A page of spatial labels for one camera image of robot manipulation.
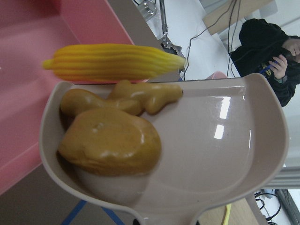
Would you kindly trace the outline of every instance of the beige plastic plate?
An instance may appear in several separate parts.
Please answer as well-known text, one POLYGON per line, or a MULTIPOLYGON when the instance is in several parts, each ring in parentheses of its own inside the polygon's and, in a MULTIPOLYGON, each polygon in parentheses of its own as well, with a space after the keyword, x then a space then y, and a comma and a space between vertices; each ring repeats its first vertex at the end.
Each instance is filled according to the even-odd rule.
POLYGON ((57 155, 65 133, 62 95, 83 88, 106 97, 113 85, 60 82, 42 119, 40 154, 51 178, 69 193, 133 214, 142 225, 195 225, 210 208, 259 190, 282 168, 288 133, 281 106, 260 74, 177 82, 183 98, 142 116, 162 140, 157 168, 144 177, 97 177, 57 155))

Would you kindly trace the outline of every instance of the hand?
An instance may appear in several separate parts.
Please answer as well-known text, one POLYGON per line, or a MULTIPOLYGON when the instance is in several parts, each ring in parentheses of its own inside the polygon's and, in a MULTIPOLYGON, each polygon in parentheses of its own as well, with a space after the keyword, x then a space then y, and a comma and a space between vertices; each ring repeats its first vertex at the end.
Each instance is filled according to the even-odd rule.
POLYGON ((277 79, 281 79, 285 76, 285 71, 287 68, 287 60, 283 55, 279 55, 278 57, 273 57, 276 62, 269 61, 270 69, 274 72, 274 76, 277 79))
POLYGON ((291 38, 286 40, 282 47, 289 50, 293 56, 300 54, 300 39, 291 38))

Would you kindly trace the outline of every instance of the pink table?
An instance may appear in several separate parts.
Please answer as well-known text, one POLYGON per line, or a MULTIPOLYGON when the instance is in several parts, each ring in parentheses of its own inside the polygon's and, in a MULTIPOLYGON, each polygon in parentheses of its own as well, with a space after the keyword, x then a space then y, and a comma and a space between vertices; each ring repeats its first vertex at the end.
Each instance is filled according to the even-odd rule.
POLYGON ((106 0, 0 3, 0 195, 41 164, 39 126, 60 80, 41 68, 71 44, 132 40, 106 0))

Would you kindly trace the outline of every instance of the blue tape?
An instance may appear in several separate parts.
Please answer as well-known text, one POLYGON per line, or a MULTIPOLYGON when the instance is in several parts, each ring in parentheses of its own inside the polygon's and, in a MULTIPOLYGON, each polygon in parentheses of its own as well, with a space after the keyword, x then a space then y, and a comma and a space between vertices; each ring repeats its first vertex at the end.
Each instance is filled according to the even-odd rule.
POLYGON ((79 203, 73 208, 70 214, 65 218, 65 220, 61 223, 61 225, 69 225, 72 220, 77 216, 80 210, 84 207, 86 201, 80 200, 79 203))
POLYGON ((122 220, 112 211, 102 207, 103 211, 115 222, 116 225, 125 225, 122 220))

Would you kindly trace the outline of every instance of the black hoodie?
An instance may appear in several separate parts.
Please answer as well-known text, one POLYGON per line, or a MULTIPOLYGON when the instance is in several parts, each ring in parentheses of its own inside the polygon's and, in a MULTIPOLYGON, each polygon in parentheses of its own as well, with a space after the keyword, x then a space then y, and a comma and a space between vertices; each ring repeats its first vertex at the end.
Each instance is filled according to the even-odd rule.
MULTIPOLYGON (((290 54, 281 47, 282 44, 289 38, 300 37, 288 36, 276 24, 267 23, 264 19, 251 19, 242 25, 239 38, 242 45, 230 54, 240 76, 246 76, 261 71, 269 64, 268 61, 274 61, 273 56, 290 54)), ((270 69, 263 73, 282 106, 287 105, 300 83, 300 63, 290 59, 287 62, 287 80, 284 83, 276 81, 270 69)))

